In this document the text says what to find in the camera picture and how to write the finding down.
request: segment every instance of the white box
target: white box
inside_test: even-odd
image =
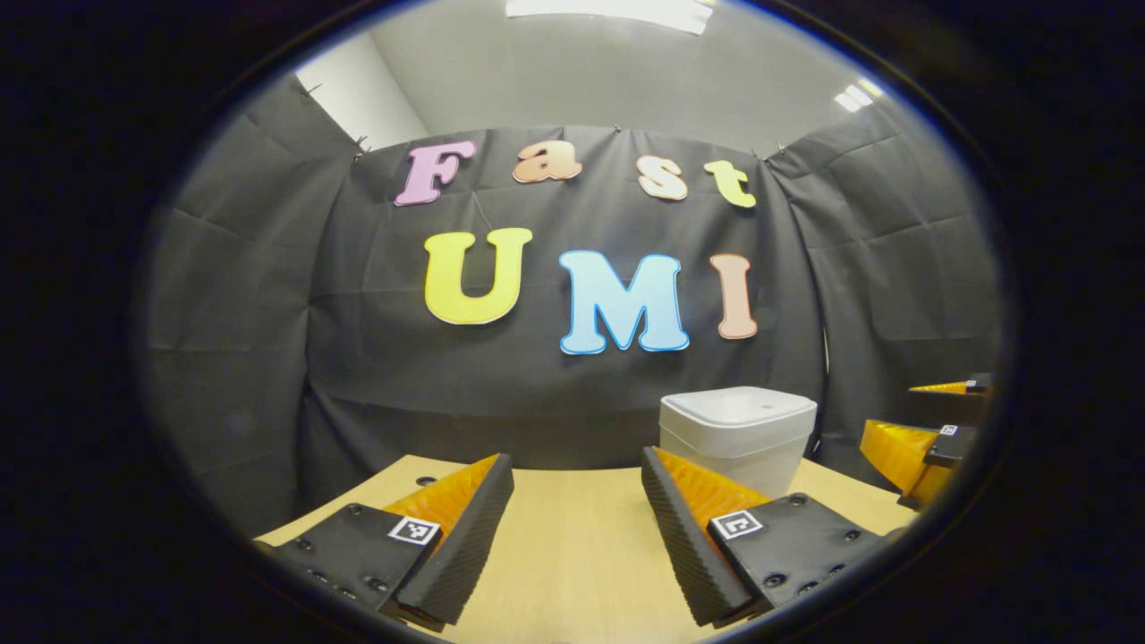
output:
[[[818,407],[802,395],[759,387],[665,395],[660,447],[779,498],[795,478]]]

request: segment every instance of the wooden table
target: wooden table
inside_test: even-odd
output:
[[[259,540],[279,545],[348,503],[381,508],[416,492],[419,477],[442,478],[463,466],[405,456]],[[513,480],[481,580],[457,626],[440,637],[463,644],[685,644],[716,633],[692,620],[639,468],[514,469]],[[877,534],[915,517],[897,504],[897,494],[806,460],[789,492],[805,493]]]

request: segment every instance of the colorful foam letter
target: colorful foam letter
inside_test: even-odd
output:
[[[493,286],[473,298],[461,292],[461,266],[465,250],[476,239],[468,233],[442,233],[426,239],[429,266],[426,268],[426,306],[439,320],[450,324],[485,324],[504,316],[516,305],[521,293],[521,256],[532,239],[528,228],[498,228],[489,233],[497,248]]]
[[[740,207],[756,205],[756,197],[740,188],[740,183],[748,182],[748,175],[736,170],[732,162],[711,162],[704,164],[704,170],[716,175],[716,187],[719,188],[719,194],[724,195],[724,198],[732,205]]]
[[[682,171],[672,159],[646,156],[637,159],[640,176],[637,183],[653,197],[678,202],[688,196],[688,186],[680,179]]]
[[[513,179],[521,183],[572,179],[584,170],[576,163],[576,148],[568,141],[542,141],[526,146],[516,156],[521,163],[513,168]]]
[[[748,269],[751,268],[751,262],[737,254],[716,254],[709,261],[719,272],[720,290],[724,291],[720,337],[741,340],[755,336],[756,321],[751,319],[751,305],[748,304]]]
[[[641,315],[645,331],[640,333],[640,346],[645,351],[680,351],[688,346],[689,338],[680,328],[676,300],[676,274],[680,272],[676,258],[645,257],[627,289],[599,252],[568,251],[558,261],[572,281],[572,328],[561,338],[564,353],[605,351],[608,343],[597,332],[598,311],[613,341],[622,351],[632,344]]]
[[[405,175],[405,188],[394,199],[394,205],[408,206],[433,202],[441,196],[441,190],[433,184],[434,178],[441,179],[442,186],[449,183],[457,176],[457,168],[461,163],[457,157],[469,158],[476,152],[477,146],[473,141],[413,148],[410,150],[413,164],[410,166],[410,173]]]

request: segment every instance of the white wall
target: white wall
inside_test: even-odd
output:
[[[313,96],[364,150],[428,136],[369,32],[325,52],[294,72]]]

